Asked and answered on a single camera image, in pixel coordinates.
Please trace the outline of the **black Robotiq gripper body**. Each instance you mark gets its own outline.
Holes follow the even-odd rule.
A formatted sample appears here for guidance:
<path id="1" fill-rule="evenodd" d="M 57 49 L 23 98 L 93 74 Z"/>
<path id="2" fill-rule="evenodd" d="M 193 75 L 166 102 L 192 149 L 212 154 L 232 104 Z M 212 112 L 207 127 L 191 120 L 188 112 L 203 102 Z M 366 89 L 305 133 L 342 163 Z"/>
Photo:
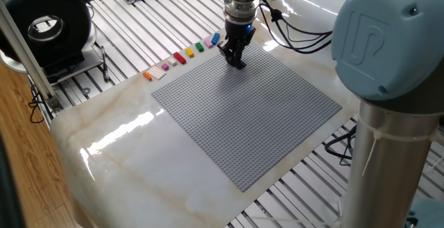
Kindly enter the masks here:
<path id="1" fill-rule="evenodd" d="M 225 39 L 229 45 L 241 44 L 247 46 L 250 44 L 256 28 L 252 23 L 249 24 L 234 24 L 230 21 L 225 22 Z"/>

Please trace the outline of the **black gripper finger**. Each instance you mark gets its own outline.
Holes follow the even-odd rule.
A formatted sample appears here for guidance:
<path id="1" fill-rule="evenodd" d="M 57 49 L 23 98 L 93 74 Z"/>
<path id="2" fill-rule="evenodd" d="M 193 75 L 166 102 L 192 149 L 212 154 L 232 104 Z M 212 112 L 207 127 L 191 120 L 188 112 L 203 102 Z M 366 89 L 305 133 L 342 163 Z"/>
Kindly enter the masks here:
<path id="1" fill-rule="evenodd" d="M 246 63 L 242 60 L 242 54 L 246 45 L 244 42 L 238 42 L 235 49 L 235 66 L 245 67 Z"/>
<path id="2" fill-rule="evenodd" d="M 235 40 L 225 40 L 217 44 L 221 55 L 228 64 L 234 64 L 235 62 L 235 44 Z"/>

